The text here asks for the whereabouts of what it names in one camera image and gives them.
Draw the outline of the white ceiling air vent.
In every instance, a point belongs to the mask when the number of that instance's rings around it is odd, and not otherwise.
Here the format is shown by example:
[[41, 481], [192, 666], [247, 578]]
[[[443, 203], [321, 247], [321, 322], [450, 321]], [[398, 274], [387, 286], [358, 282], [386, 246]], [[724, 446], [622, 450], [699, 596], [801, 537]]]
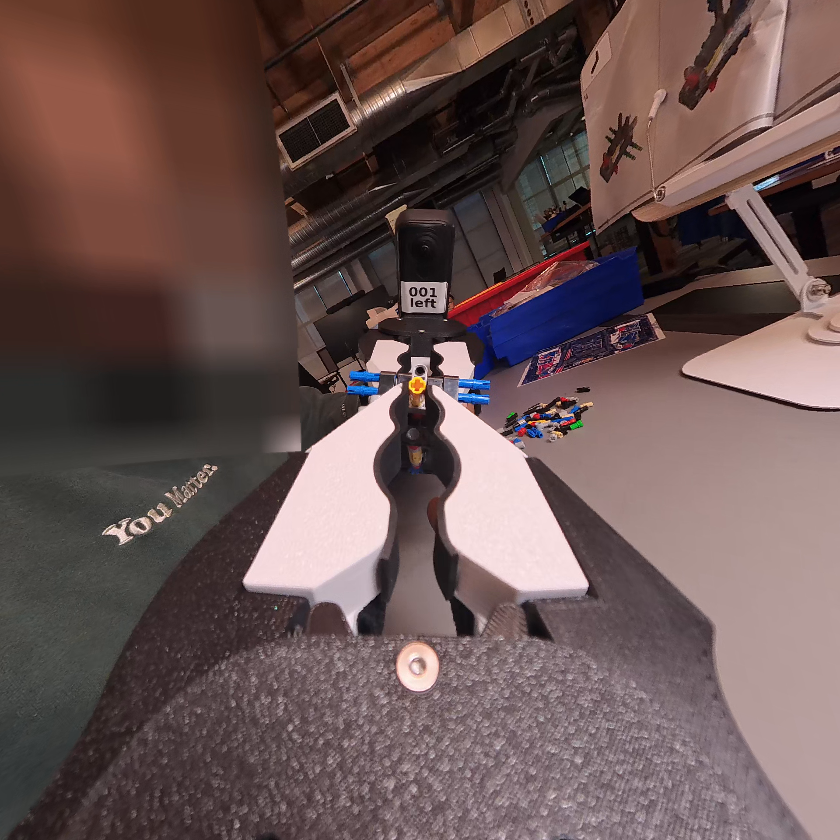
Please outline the white ceiling air vent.
[[282, 160], [294, 172], [356, 131], [347, 105], [335, 92], [279, 126], [276, 141]]

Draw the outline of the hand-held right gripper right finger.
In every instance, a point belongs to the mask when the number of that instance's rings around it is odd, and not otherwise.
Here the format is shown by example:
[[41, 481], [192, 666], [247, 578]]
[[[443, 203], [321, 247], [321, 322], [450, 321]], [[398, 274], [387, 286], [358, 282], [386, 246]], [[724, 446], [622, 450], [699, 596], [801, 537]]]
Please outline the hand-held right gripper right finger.
[[438, 584], [473, 617], [480, 634], [502, 604], [585, 596], [589, 582], [543, 494], [540, 466], [469, 413], [438, 385], [431, 470], [444, 492], [437, 504]]

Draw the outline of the pile of loose lego pieces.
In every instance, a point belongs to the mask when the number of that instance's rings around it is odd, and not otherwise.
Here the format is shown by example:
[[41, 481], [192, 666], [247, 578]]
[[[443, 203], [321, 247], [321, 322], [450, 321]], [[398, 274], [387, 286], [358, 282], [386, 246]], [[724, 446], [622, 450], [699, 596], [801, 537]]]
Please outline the pile of loose lego pieces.
[[582, 402], [578, 396], [561, 395], [549, 402], [538, 402], [522, 413], [507, 415], [497, 433], [521, 452], [530, 440], [555, 443], [583, 427], [583, 415], [593, 402]]

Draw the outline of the red storage bin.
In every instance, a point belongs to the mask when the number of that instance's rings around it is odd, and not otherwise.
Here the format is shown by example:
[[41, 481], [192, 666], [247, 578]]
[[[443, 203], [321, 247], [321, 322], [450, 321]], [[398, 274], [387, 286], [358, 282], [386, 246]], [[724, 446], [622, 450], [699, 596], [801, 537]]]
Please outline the red storage bin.
[[513, 297], [532, 279], [564, 261], [584, 261], [592, 258], [592, 248], [588, 243], [581, 243], [558, 255], [554, 255], [542, 263], [531, 266], [508, 280], [494, 284], [492, 287], [456, 305], [448, 314], [449, 320], [456, 320], [469, 327], [477, 323], [483, 316], [499, 308], [506, 300]]

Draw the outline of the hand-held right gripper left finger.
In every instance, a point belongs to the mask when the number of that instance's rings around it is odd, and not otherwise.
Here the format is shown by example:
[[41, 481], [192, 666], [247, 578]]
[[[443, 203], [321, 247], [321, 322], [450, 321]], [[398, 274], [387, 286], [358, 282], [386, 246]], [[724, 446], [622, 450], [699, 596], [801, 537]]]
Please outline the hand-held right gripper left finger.
[[249, 592], [340, 608], [353, 634], [363, 609], [385, 599], [398, 567], [396, 505], [402, 465], [398, 385], [308, 452], [243, 579]]

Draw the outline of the clear bags of lego parts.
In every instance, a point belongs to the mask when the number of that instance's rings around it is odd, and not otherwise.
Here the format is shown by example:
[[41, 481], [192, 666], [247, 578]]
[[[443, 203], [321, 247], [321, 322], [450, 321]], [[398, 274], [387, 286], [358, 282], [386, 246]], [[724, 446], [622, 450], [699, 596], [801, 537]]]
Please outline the clear bags of lego parts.
[[558, 262], [530, 280], [520, 291], [506, 300], [500, 307], [500, 313], [521, 306], [524, 302], [539, 297], [598, 266], [599, 264], [593, 260]]

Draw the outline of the silver air duct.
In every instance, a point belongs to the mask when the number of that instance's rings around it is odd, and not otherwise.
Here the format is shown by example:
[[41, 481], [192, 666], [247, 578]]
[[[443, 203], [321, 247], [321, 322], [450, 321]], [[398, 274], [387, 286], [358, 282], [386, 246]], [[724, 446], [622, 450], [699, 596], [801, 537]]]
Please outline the silver air duct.
[[360, 133], [372, 131], [390, 107], [400, 106], [411, 95], [429, 90], [433, 85], [471, 68], [500, 46], [503, 46], [502, 42], [495, 45], [489, 41], [481, 42], [471, 29], [457, 35], [402, 73], [365, 91], [359, 103], [350, 109], [351, 126]]

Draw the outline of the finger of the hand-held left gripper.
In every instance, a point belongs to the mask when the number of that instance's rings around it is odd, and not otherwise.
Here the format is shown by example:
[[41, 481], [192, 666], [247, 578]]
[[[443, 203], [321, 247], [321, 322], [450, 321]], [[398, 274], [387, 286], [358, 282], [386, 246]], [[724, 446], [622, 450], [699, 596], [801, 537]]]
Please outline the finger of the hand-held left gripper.
[[445, 376], [470, 381], [474, 378], [475, 364], [464, 341], [436, 343], [430, 358], [430, 376], [439, 387], [444, 387]]
[[398, 358], [409, 351], [408, 344], [397, 341], [391, 336], [381, 336], [379, 333], [364, 333], [362, 335], [362, 361], [364, 369], [370, 373], [394, 373], [395, 383], [407, 383], [411, 375], [401, 372], [401, 362]]

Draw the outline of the person's left forearm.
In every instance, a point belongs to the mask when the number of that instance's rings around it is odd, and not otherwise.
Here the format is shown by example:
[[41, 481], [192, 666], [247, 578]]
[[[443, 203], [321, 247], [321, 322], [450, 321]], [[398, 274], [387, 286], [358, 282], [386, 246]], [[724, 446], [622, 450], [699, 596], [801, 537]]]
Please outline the person's left forearm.
[[345, 393], [321, 393], [300, 386], [301, 450], [306, 451], [334, 429], [351, 419], [360, 409], [361, 399]]

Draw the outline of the lego instruction booklet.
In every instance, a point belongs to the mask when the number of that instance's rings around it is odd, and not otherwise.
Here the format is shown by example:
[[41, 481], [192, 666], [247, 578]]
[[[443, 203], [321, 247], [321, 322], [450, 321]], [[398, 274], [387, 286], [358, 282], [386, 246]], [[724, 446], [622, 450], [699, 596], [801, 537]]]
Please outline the lego instruction booklet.
[[838, 90], [838, 1], [626, 2], [581, 73], [597, 230]]

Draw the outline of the white book stand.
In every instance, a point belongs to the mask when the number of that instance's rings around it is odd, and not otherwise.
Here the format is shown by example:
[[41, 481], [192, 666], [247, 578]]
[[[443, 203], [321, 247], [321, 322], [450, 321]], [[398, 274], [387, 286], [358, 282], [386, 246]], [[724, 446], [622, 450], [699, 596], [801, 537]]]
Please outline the white book stand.
[[681, 171], [653, 190], [633, 214], [655, 221], [724, 196], [781, 273], [797, 313], [686, 362], [684, 375], [815, 408], [839, 408], [839, 304], [813, 277], [754, 183], [804, 162], [838, 142], [839, 94], [834, 93], [713, 160]]

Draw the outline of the black lego chassis assembly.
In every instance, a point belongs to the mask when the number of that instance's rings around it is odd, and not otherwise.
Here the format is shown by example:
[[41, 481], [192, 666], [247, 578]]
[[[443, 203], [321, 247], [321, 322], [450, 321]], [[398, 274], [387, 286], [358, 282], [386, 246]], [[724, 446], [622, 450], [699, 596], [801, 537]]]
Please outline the black lego chassis assembly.
[[[382, 396], [392, 388], [406, 393], [405, 411], [399, 420], [403, 445], [402, 469], [411, 475], [420, 475], [430, 471], [434, 465], [434, 433], [440, 419], [440, 410], [433, 401], [432, 387], [439, 386], [430, 376], [427, 364], [416, 364], [407, 373], [411, 378], [421, 375], [427, 379], [427, 389], [423, 395], [412, 395], [408, 389], [408, 382], [397, 385], [394, 373], [368, 371], [351, 372], [346, 392], [370, 399]], [[459, 380], [445, 376], [444, 387], [439, 388], [464, 406], [481, 407], [490, 403], [489, 381]]]

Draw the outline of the lego sticker sheet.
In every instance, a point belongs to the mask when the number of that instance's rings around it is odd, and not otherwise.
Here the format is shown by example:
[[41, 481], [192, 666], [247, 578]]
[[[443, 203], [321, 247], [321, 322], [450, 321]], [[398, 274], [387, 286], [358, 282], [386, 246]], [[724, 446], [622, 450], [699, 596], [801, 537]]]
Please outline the lego sticker sheet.
[[611, 358], [663, 340], [665, 333], [652, 313], [598, 329], [586, 336], [562, 342], [534, 355], [523, 372], [519, 386], [549, 378], [594, 361]]

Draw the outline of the blue storage bin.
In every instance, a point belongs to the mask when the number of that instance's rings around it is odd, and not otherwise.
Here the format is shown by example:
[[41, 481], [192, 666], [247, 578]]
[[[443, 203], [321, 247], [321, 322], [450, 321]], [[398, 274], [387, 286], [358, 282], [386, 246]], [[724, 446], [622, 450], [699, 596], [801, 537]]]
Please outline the blue storage bin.
[[470, 331], [485, 345], [486, 364], [514, 365], [643, 302], [637, 250], [628, 248], [505, 313], [484, 316]]

